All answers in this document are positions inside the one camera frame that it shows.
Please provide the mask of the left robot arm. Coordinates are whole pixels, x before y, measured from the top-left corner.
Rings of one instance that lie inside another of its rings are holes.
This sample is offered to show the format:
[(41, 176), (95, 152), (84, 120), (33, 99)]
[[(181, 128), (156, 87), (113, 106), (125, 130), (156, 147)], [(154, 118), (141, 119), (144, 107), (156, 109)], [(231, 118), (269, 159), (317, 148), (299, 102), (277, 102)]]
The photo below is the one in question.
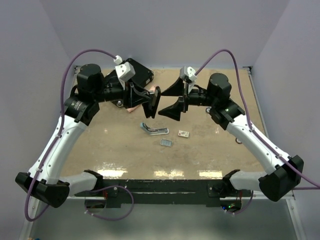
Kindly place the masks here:
[(100, 110), (100, 103), (121, 101), (124, 108), (142, 105), (146, 118), (154, 118), (160, 89), (145, 89), (153, 79), (154, 73), (133, 59), (127, 59), (107, 75), (97, 64), (83, 65), (47, 146), (28, 172), (17, 174), (15, 182), (27, 194), (53, 208), (84, 191), (99, 196), (104, 190), (101, 174), (85, 170), (62, 178), (62, 168), (78, 138)]

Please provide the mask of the staple box sleeve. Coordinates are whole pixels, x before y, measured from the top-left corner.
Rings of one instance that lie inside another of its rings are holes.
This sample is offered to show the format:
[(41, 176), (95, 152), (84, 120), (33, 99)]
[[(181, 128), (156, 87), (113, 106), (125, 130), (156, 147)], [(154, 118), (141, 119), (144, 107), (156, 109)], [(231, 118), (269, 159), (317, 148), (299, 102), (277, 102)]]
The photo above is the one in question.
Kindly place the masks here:
[(188, 131), (179, 130), (178, 136), (183, 138), (188, 138), (190, 136), (190, 133)]

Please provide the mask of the blue white stapler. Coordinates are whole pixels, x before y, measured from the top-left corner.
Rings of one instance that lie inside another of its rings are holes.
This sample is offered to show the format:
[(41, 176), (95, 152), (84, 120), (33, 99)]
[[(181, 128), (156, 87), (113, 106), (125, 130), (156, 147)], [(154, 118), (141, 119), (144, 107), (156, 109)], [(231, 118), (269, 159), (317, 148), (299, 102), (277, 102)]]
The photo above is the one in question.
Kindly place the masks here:
[(151, 128), (147, 126), (144, 122), (140, 123), (140, 128), (150, 136), (167, 135), (170, 130), (168, 128)]

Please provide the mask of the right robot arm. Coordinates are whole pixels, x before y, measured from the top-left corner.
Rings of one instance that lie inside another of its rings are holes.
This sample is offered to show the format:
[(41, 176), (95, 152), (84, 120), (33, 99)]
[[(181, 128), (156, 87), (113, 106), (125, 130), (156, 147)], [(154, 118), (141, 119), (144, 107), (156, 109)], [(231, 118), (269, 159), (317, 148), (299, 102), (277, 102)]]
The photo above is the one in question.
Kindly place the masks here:
[(177, 96), (177, 101), (158, 113), (179, 121), (189, 106), (209, 107), (211, 119), (238, 139), (259, 161), (262, 172), (239, 169), (226, 174), (213, 186), (221, 197), (235, 196), (241, 190), (262, 192), (277, 202), (301, 182), (304, 161), (298, 155), (291, 157), (273, 144), (253, 124), (249, 124), (245, 111), (231, 99), (232, 86), (223, 73), (210, 76), (207, 88), (190, 89), (191, 81), (180, 77), (162, 96)]

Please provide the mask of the black stapler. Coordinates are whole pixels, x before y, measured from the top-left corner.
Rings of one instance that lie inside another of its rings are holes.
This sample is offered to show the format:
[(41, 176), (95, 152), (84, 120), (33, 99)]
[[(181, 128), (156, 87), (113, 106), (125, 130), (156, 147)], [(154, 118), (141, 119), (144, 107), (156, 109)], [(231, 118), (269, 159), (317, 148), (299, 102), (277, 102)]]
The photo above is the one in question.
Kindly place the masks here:
[(155, 91), (149, 91), (150, 100), (148, 101), (149, 104), (153, 106), (156, 105), (156, 111), (159, 106), (160, 98), (161, 98), (161, 89), (159, 86), (155, 87)]

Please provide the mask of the staple tray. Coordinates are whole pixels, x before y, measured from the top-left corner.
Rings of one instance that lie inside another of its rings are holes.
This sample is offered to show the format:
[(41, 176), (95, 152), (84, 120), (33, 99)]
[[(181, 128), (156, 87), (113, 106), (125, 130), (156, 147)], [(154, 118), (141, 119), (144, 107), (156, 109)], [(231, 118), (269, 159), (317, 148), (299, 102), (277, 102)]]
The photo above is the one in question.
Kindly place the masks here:
[(173, 142), (171, 140), (161, 139), (160, 140), (160, 145), (164, 146), (164, 147), (172, 147), (173, 146)]

